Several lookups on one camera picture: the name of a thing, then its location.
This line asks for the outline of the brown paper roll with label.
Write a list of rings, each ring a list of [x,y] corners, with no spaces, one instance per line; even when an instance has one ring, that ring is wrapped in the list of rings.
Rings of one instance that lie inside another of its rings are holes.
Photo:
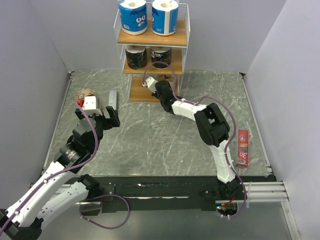
[[[174,87],[174,77],[172,75],[166,75],[166,74],[158,74],[156,76],[156,80],[159,81],[167,81],[171,88]]]

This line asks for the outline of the black-wrapped paper roll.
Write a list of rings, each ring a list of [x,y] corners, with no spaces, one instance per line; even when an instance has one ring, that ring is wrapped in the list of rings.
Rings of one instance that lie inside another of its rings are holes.
[[[147,48],[143,45],[125,45],[127,65],[134,70],[142,69],[147,64]]]
[[[172,48],[166,46],[151,46],[152,65],[157,69],[167,68],[172,61]]]

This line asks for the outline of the brown paper roll with drawing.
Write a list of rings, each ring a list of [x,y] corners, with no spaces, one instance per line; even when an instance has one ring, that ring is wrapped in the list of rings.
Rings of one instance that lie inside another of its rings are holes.
[[[84,105],[84,102],[85,102],[85,97],[94,96],[94,95],[95,95],[94,92],[90,88],[86,88],[86,89],[80,90],[76,94],[76,103],[80,107],[82,107]]]

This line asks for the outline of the blue-wrapped paper towel roll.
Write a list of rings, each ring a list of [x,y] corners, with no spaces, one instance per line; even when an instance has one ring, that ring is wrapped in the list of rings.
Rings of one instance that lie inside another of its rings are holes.
[[[161,36],[170,36],[176,32],[179,1],[178,0],[153,0],[152,30]]]

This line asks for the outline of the blue cartoon paper towel roll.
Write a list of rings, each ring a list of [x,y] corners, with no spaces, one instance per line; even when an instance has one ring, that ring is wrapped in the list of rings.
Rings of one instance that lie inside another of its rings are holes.
[[[143,34],[148,29],[145,0],[118,0],[121,27],[129,35]]]

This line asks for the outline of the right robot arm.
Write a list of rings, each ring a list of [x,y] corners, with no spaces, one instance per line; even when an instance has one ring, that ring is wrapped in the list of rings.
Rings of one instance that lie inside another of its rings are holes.
[[[239,198],[243,187],[230,154],[230,126],[218,105],[196,104],[175,96],[168,81],[157,81],[151,76],[144,86],[159,100],[165,112],[195,121],[200,138],[209,146],[217,169],[218,187],[209,193],[217,200]]]

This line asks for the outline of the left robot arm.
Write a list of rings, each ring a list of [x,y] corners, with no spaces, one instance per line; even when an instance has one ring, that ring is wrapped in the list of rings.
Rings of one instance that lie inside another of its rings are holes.
[[[77,107],[79,121],[54,160],[36,183],[12,206],[0,211],[0,232],[12,240],[36,240],[43,229],[73,204],[94,201],[102,193],[100,184],[89,174],[81,175],[66,191],[57,190],[89,163],[98,151],[104,131],[120,126],[118,113],[106,107],[104,113],[89,113]]]

